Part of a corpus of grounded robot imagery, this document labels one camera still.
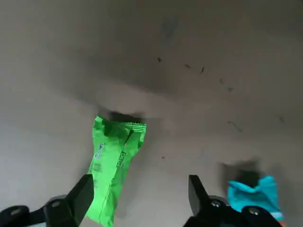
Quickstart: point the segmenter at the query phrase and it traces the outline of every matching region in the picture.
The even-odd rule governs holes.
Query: debris
[[[238,132],[243,132],[243,130],[234,122],[227,122],[228,124],[232,125],[235,130],[237,130]]]
[[[234,90],[234,88],[233,87],[228,87],[227,90],[228,90],[228,92],[232,92]]]
[[[281,122],[281,124],[285,124],[285,120],[283,116],[279,116],[278,120]]]

